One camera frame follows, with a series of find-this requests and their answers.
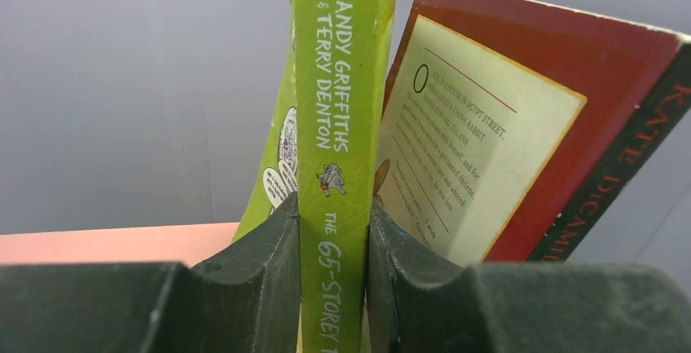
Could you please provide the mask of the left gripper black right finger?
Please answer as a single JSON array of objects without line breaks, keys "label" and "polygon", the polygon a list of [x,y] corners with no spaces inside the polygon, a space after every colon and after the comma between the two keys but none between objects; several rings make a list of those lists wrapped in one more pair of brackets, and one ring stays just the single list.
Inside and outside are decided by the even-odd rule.
[{"label": "left gripper black right finger", "polygon": [[372,203],[374,352],[687,352],[690,301],[656,268],[617,263],[458,266]]}]

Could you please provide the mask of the lime green treehouse book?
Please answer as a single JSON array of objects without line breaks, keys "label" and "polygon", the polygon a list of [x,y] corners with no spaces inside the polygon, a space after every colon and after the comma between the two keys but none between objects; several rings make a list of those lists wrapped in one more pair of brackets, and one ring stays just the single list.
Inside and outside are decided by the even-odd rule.
[{"label": "lime green treehouse book", "polygon": [[291,352],[363,350],[368,224],[396,0],[289,0],[291,48],[243,238],[297,207]]}]

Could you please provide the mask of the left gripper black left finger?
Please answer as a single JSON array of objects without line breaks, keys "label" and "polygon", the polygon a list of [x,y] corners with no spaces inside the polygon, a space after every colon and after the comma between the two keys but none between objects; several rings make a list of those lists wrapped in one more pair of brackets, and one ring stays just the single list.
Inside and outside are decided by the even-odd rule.
[{"label": "left gripper black left finger", "polygon": [[188,267],[180,262],[1,268],[4,352],[294,352],[298,198]]}]

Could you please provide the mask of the red hardcover book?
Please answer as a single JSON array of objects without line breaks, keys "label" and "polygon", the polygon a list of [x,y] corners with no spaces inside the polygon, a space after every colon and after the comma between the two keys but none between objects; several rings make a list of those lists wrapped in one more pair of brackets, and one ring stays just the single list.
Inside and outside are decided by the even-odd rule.
[{"label": "red hardcover book", "polygon": [[690,108],[690,36],[538,0],[413,0],[373,195],[448,260],[563,261]]}]

